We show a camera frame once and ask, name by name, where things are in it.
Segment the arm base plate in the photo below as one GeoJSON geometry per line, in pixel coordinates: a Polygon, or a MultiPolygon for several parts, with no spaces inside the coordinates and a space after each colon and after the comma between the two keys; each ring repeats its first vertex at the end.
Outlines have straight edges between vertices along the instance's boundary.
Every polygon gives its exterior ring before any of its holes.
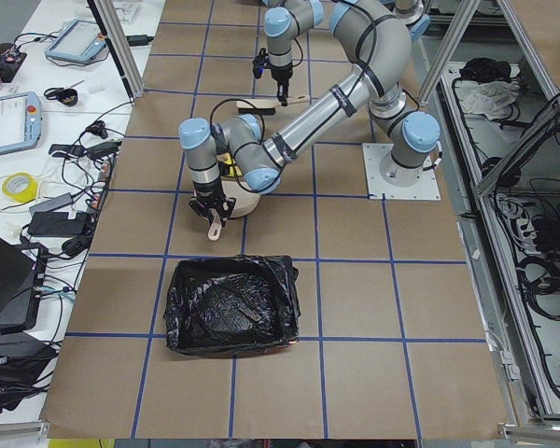
{"type": "Polygon", "coordinates": [[[431,201],[441,199],[429,156],[423,167],[408,169],[392,159],[393,144],[364,143],[363,160],[367,178],[368,197],[371,200],[431,201]]]}

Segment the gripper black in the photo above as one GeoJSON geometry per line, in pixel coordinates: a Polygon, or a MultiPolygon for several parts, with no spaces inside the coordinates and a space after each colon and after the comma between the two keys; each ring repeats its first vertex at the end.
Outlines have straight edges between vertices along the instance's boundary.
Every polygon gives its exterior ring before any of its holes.
{"type": "Polygon", "coordinates": [[[272,78],[276,81],[276,98],[281,106],[287,106],[289,95],[289,81],[293,76],[292,50],[282,54],[269,52],[261,48],[252,61],[252,74],[255,79],[260,79],[265,70],[270,70],[272,78]]]}
{"type": "Polygon", "coordinates": [[[199,217],[213,220],[218,216],[221,220],[228,220],[236,205],[236,199],[227,197],[224,192],[213,191],[210,195],[204,195],[195,190],[195,194],[189,199],[189,207],[199,217]]]}

